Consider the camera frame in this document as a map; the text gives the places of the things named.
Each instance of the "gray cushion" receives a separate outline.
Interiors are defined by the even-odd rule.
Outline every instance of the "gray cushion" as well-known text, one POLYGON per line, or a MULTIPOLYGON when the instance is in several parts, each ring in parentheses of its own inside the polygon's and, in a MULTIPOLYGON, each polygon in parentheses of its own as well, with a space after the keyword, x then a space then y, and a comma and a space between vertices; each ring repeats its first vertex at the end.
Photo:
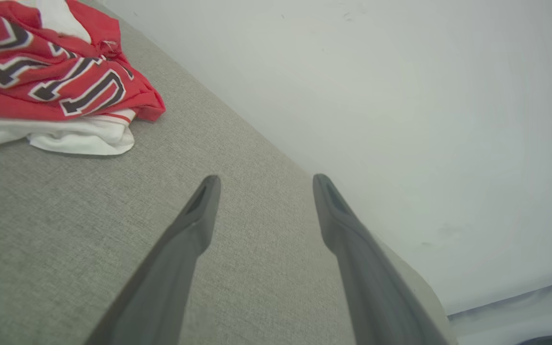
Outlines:
POLYGON ((136 146, 118 157, 0 146, 0 344, 82 343, 209 174, 223 193, 180 343, 353 343, 311 177, 143 35, 121 31, 167 112, 133 122, 136 146))

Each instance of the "white wall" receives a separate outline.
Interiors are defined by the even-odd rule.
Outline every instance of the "white wall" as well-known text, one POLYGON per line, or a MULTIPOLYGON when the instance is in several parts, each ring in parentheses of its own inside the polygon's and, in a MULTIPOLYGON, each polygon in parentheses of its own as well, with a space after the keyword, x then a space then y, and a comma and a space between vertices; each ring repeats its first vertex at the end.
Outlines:
POLYGON ((552 0, 106 3, 328 174, 447 312, 552 284, 552 0))

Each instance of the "red and white garment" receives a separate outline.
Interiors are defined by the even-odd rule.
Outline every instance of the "red and white garment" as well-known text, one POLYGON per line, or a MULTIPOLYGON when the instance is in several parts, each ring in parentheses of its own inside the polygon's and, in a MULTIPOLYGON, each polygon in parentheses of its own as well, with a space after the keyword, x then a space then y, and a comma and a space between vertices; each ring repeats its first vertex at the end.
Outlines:
POLYGON ((76 1, 0 1, 0 144, 116 155, 134 144, 135 116, 164 111, 123 55, 118 21, 76 1))

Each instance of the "gray fabric surface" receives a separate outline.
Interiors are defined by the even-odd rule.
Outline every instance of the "gray fabric surface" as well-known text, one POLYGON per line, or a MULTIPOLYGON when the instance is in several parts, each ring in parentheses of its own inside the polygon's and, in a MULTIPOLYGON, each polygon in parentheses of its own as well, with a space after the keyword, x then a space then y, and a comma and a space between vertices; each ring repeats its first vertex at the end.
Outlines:
POLYGON ((136 146, 119 157, 0 146, 0 344, 82 343, 209 174, 223 193, 180 343, 354 343, 311 177, 157 46, 121 31, 167 112, 134 122, 136 146))

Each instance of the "red fabric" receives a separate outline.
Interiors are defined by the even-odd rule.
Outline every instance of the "red fabric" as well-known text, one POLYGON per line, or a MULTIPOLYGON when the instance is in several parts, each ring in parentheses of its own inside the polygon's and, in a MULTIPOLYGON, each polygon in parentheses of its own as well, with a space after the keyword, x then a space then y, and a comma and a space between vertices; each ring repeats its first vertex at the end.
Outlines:
POLYGON ((77 1, 68 6, 88 31, 92 44, 42 29, 37 9, 0 1, 0 117, 58 121, 129 108, 138 118, 159 118, 165 111, 163 100, 123 54, 118 21, 77 1), (25 43, 5 48, 6 40, 25 43), (11 65, 15 61, 33 65, 20 69, 23 65, 11 65), (74 72, 79 76, 71 77, 74 72), (46 88, 48 83, 60 85, 56 95, 48 100, 36 98, 36 88, 46 88))

